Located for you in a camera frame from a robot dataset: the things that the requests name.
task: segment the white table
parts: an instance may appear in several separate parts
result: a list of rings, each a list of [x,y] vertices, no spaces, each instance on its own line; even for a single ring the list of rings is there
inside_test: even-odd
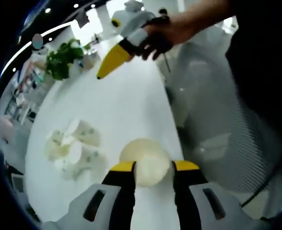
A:
[[[118,38],[97,45],[104,57]],[[93,183],[102,182],[121,150],[136,138],[159,141],[171,159],[183,159],[172,112],[157,66],[133,59],[102,80],[96,79],[100,61],[79,77],[56,82],[36,116],[28,142],[25,185],[29,203],[42,221],[57,221],[69,203]],[[63,129],[72,118],[85,119],[101,133],[101,149],[108,158],[104,175],[85,171],[77,181],[64,181],[44,153],[46,135]],[[172,175],[158,185],[136,188],[132,230],[179,228]]]

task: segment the white tabletop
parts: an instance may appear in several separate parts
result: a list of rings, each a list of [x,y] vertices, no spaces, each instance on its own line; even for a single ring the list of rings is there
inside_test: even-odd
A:
[[[104,57],[117,41],[112,38],[97,45],[99,55]],[[171,159],[183,159],[155,63],[134,58],[97,80],[100,62],[79,77],[56,82],[35,118],[26,155],[25,186],[29,203],[42,221],[57,221],[65,215],[70,201],[93,183],[102,182],[107,171],[118,163],[124,146],[136,138],[157,140]],[[77,181],[64,181],[43,153],[45,137],[76,117],[99,130],[108,168],[95,178],[85,171]],[[154,187],[137,187],[135,198],[132,230],[180,229],[170,173]]]

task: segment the potted plant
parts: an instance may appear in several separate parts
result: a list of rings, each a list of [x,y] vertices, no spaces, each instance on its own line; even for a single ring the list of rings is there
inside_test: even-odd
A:
[[[83,49],[80,47],[80,41],[71,39],[67,43],[62,43],[59,49],[52,51],[46,59],[46,73],[55,80],[69,78],[70,64],[75,60],[83,58]]]

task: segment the green plant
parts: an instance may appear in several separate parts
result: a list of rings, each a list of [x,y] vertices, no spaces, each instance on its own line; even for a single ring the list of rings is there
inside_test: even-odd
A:
[[[81,47],[73,47],[73,43],[80,46],[80,41],[71,39],[67,43],[62,43],[56,52],[51,52],[46,59],[46,72],[55,80],[63,80],[69,78],[69,64],[74,60],[83,57]]]

